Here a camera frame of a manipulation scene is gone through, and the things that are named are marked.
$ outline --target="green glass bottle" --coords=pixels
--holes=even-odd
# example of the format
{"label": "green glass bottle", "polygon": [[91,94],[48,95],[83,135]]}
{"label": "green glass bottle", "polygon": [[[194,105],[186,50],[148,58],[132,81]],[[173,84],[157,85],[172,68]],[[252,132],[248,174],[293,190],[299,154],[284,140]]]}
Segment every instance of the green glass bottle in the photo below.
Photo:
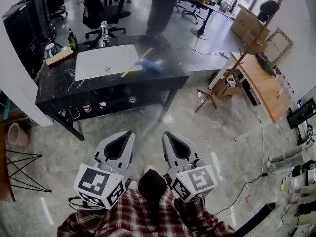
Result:
{"label": "green glass bottle", "polygon": [[69,27],[69,36],[68,36],[69,45],[72,51],[78,50],[78,43],[76,35],[71,31],[71,28]]}

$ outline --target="wooden coat rack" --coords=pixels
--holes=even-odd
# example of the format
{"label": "wooden coat rack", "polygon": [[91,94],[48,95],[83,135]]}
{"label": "wooden coat rack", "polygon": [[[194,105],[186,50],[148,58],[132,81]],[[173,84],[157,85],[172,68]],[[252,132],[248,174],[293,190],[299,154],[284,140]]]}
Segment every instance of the wooden coat rack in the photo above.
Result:
{"label": "wooden coat rack", "polygon": [[247,49],[245,50],[245,52],[243,54],[241,54],[241,57],[239,58],[239,60],[234,64],[234,66],[228,71],[228,73],[224,76],[223,79],[220,79],[215,86],[213,87],[212,91],[210,93],[206,93],[202,90],[197,90],[198,92],[204,94],[207,96],[206,100],[195,110],[195,113],[202,108],[202,106],[208,101],[208,100],[212,100],[212,104],[214,105],[214,107],[217,109],[216,103],[214,102],[213,99],[213,95],[215,90],[220,86],[220,82],[225,81],[229,75],[231,75],[236,69],[237,67],[241,64],[242,60],[244,59],[244,57],[249,53],[249,51],[251,50],[251,48],[254,45],[260,45],[259,43],[257,43],[258,38],[260,37],[260,35],[263,33],[263,31],[267,28],[267,26],[269,25],[269,23],[271,22],[272,17],[268,17],[267,21],[265,22],[265,24],[261,27],[260,31],[258,32],[258,34],[255,36],[255,38],[253,39],[253,41],[250,43],[250,45],[247,47]]}

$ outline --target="cup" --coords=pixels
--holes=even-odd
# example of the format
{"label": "cup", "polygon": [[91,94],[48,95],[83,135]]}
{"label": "cup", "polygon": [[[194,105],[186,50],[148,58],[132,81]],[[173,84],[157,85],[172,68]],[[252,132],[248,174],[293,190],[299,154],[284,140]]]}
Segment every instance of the cup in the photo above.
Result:
{"label": "cup", "polygon": [[49,57],[53,57],[57,53],[57,48],[55,44],[51,43],[45,47],[45,50]]}

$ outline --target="black marble table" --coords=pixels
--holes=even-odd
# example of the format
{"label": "black marble table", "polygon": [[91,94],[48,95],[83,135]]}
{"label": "black marble table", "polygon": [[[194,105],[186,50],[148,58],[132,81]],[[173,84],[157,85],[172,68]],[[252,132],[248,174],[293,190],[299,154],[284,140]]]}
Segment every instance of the black marble table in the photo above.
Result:
{"label": "black marble table", "polygon": [[[91,43],[90,46],[85,43],[79,44],[78,52],[107,48],[102,47],[101,41]],[[84,140],[84,136],[74,128],[73,122],[82,119],[161,103],[163,105],[159,117],[161,122],[177,90],[183,87],[189,75],[164,36],[110,38],[108,46],[127,44],[135,46],[139,57],[149,48],[153,48],[146,59],[159,64],[162,68],[161,73],[143,68],[129,72],[123,79],[120,77],[122,73],[119,73],[75,81],[76,54],[73,54],[53,66],[45,65],[35,104],[80,140]],[[163,93],[167,91],[169,93],[165,98]],[[136,96],[135,103],[129,102],[130,96]],[[100,102],[106,102],[106,107],[100,109]],[[92,112],[86,113],[83,109],[85,105],[90,105]],[[76,109],[80,113],[78,118],[70,114]]]}

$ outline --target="polished floor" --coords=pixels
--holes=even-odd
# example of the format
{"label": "polished floor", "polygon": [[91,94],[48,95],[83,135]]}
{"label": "polished floor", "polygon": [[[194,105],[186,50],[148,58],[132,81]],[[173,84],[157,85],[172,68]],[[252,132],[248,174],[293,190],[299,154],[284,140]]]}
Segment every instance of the polished floor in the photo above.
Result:
{"label": "polished floor", "polygon": [[[78,42],[85,42],[85,33],[92,31],[82,23],[84,5],[83,0],[66,0],[65,6],[68,11],[68,17],[65,20],[57,19],[56,27],[58,29],[56,41],[67,46],[68,28],[77,36]],[[188,3],[182,3],[184,7],[192,10]],[[132,0],[132,4],[125,3],[125,10],[131,12],[131,15],[119,21],[118,27],[126,27],[127,35],[143,35],[147,29],[147,19],[151,8],[151,0]],[[206,18],[207,11],[201,10],[200,14]],[[174,13],[168,23],[163,34],[167,37],[171,46],[175,49],[179,60],[185,65],[188,71],[192,70],[217,70],[222,67],[226,59],[219,57],[219,52],[229,54],[230,52],[239,52],[239,48],[243,48],[241,40],[230,31],[232,21],[223,15],[213,12],[205,32],[210,36],[209,40],[198,39],[194,36],[190,29],[200,28],[202,20],[199,24],[195,24],[192,16],[181,17],[180,13]],[[115,32],[117,36],[123,36],[122,31]],[[192,51],[189,47],[202,53],[213,53],[211,55],[203,55]]]}
{"label": "polished floor", "polygon": [[[83,32],[88,31],[80,20],[75,20],[76,16],[81,19],[83,13],[82,4],[77,5],[79,1],[67,0],[67,8],[72,4],[73,7],[80,6],[80,10],[69,13],[66,20],[57,22],[60,27],[64,25],[59,29],[57,37],[58,42],[63,45],[67,44],[67,27],[72,27],[79,41],[83,41]],[[149,1],[133,0],[133,3],[128,5],[135,11],[139,10],[138,14],[134,13],[135,17],[126,19],[130,20],[128,34],[145,32],[148,15],[146,6]],[[229,25],[230,22],[225,17],[213,15],[208,31],[214,32],[214,35],[211,40],[200,42],[189,30],[190,27],[195,27],[195,24],[175,13],[165,34],[174,47],[188,44],[203,52],[229,52],[234,51],[234,48],[238,50],[238,44],[233,41],[234,35],[229,31]],[[190,50],[178,51],[179,57],[187,56],[181,62],[188,69],[193,66],[204,69],[209,65],[215,69],[215,66],[220,64],[217,60],[219,57],[215,55],[199,55]],[[202,85],[200,89],[206,91],[207,85]],[[57,227],[73,212],[68,207],[67,198],[75,195],[72,186],[80,164],[86,163],[93,156],[95,147],[102,139],[119,131],[132,130],[136,133],[134,157],[129,168],[132,179],[136,181],[149,164],[160,174],[167,172],[161,143],[165,131],[180,133],[194,142],[206,163],[212,165],[219,183],[206,197],[207,209],[213,214],[229,207],[236,200],[246,181],[250,182],[262,171],[266,171],[263,163],[269,156],[279,155],[297,143],[296,134],[290,130],[285,118],[277,125],[271,124],[263,131],[235,142],[236,136],[259,124],[258,115],[262,121],[267,119],[261,107],[251,106],[244,94],[226,100],[216,99],[218,109],[214,109],[208,102],[195,114],[194,110],[201,102],[202,97],[198,95],[196,88],[186,87],[178,91],[162,123],[158,123],[162,109],[160,105],[85,120],[80,123],[85,136],[84,141],[79,141],[58,123],[30,130],[29,144],[24,148],[14,149],[43,154],[43,158],[27,166],[25,172],[52,189],[52,193],[13,187],[16,202],[0,202],[0,236],[56,236]],[[262,177],[249,184],[234,206],[218,214],[218,218],[238,229],[264,204],[278,202],[280,208],[249,236],[287,236],[296,222],[292,222],[293,213],[289,212],[283,217],[285,223],[281,224],[281,217],[289,200],[287,189],[290,179],[287,179],[285,190],[280,189],[282,180],[286,178],[287,174]],[[17,179],[26,180],[20,174],[17,175]]]}

